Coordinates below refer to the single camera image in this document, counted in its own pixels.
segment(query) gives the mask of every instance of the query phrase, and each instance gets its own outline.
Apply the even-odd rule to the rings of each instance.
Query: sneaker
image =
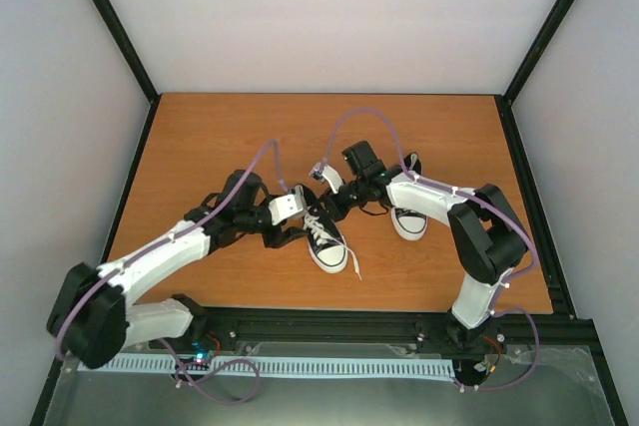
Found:
[[[348,253],[352,254],[355,272],[359,275],[357,258],[346,240],[326,212],[311,207],[304,217],[303,229],[309,232],[309,252],[313,261],[326,273],[339,273],[348,263]]]
[[[409,170],[421,175],[421,162],[416,152],[403,159],[403,163]],[[397,234],[409,241],[417,241],[422,238],[428,226],[428,217],[412,210],[393,207],[390,210],[390,219],[392,219],[392,225],[395,227]]]

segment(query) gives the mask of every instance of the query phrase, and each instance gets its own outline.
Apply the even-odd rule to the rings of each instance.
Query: white wall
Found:
[[[516,101],[578,313],[639,424],[639,0],[577,0]]]
[[[554,0],[113,0],[162,91],[502,93]]]
[[[0,423],[28,424],[68,268],[105,244],[147,103],[90,0],[0,0]]]

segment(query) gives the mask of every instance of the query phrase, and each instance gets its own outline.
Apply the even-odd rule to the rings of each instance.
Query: white perforated strip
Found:
[[[209,368],[188,367],[191,374],[205,374],[233,356],[214,358]],[[356,359],[356,358],[269,358],[248,356],[266,378],[348,379],[348,378],[412,378],[451,381],[452,362],[446,359]],[[175,361],[168,354],[120,353],[100,369],[79,371],[105,373],[175,373]],[[253,376],[245,364],[233,364],[220,371],[221,376]]]

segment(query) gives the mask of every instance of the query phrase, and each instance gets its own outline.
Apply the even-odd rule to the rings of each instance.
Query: wood surface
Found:
[[[528,228],[523,201],[494,100],[488,96],[165,94],[151,129],[111,250],[129,253],[173,226],[226,177],[245,168],[269,139],[280,142],[284,176],[321,193],[309,177],[324,152],[330,131],[346,111],[375,107],[399,132],[405,154],[417,151],[423,174],[459,187],[498,185]],[[384,123],[371,114],[348,119],[339,130],[329,163],[349,180],[340,152],[368,140],[387,166],[397,162]],[[256,172],[279,193],[273,151]],[[431,221],[424,238],[401,239],[388,215],[357,210],[339,224],[359,260],[338,274],[320,270],[305,240],[265,249],[250,235],[182,268],[153,288],[143,301],[182,292],[205,305],[443,311],[455,300],[463,270],[448,227]],[[529,255],[522,261],[528,264]],[[520,305],[551,312],[537,268],[514,281],[499,306]]]

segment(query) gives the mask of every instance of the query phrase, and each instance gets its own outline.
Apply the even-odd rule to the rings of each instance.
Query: black metal frame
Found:
[[[93,0],[133,75],[150,103],[149,114],[131,164],[131,169],[116,211],[107,244],[102,255],[105,261],[113,244],[120,218],[142,157],[161,95],[155,90],[142,61],[138,57],[122,23],[109,0]],[[532,235],[539,248],[541,267],[548,287],[553,314],[534,315],[542,344],[584,345],[590,348],[599,379],[616,424],[628,424],[610,370],[591,320],[577,319],[570,292],[557,256],[539,194],[526,153],[521,143],[512,105],[539,61],[552,36],[574,0],[556,0],[530,50],[524,57],[505,94],[496,95],[495,103],[514,165]],[[233,331],[236,341],[335,341],[335,342],[414,342],[422,324],[440,320],[444,313],[299,311],[249,308],[208,308],[219,319],[220,331]],[[509,315],[499,320],[499,327],[511,343],[531,343],[532,332],[527,320]],[[53,395],[61,363],[55,360],[49,371],[31,424],[42,425]]]

